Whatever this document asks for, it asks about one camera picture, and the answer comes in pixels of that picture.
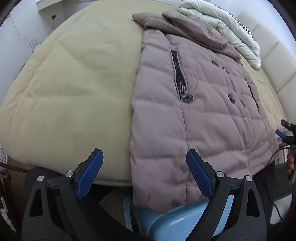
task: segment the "mattress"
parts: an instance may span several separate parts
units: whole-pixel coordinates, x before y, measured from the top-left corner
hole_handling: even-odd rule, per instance
[[[0,107],[0,143],[7,154],[65,173],[100,148],[104,163],[95,183],[131,185],[131,98],[143,33],[131,15],[165,11],[180,14],[156,1],[100,0],[58,27],[27,61]],[[284,115],[272,85],[262,69],[242,62],[272,124]]]

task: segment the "human hand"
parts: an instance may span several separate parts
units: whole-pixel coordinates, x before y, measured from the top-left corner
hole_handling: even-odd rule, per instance
[[[292,151],[295,152],[294,149],[289,149],[289,150],[288,150],[288,156],[287,156],[288,160],[287,160],[287,162],[286,162],[286,169],[287,169],[287,172],[288,172],[289,174],[291,174],[291,172],[292,172],[293,169],[294,169],[294,157],[293,157],[293,155],[292,155],[292,153],[291,153]]]

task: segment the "quilted coat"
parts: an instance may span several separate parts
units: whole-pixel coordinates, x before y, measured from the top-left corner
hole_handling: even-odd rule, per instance
[[[192,148],[230,177],[262,170],[277,139],[227,38],[195,17],[132,17],[145,28],[132,98],[134,204],[165,213],[203,198],[186,164]]]

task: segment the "bed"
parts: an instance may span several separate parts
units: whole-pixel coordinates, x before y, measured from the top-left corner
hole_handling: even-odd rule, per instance
[[[94,148],[104,152],[95,183],[130,186],[132,108],[143,29],[136,12],[180,14],[150,0],[101,0],[56,29],[30,57],[0,107],[0,143],[21,163],[60,173],[75,169]],[[275,130],[295,122],[296,61],[262,24],[237,17],[261,46],[262,68],[242,57]]]

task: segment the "grid patterned basket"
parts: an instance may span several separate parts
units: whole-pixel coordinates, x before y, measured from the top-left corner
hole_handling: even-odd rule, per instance
[[[8,156],[6,152],[2,149],[2,146],[0,144],[0,162],[6,163],[8,162]],[[0,167],[0,173],[6,173],[7,169],[4,167]]]

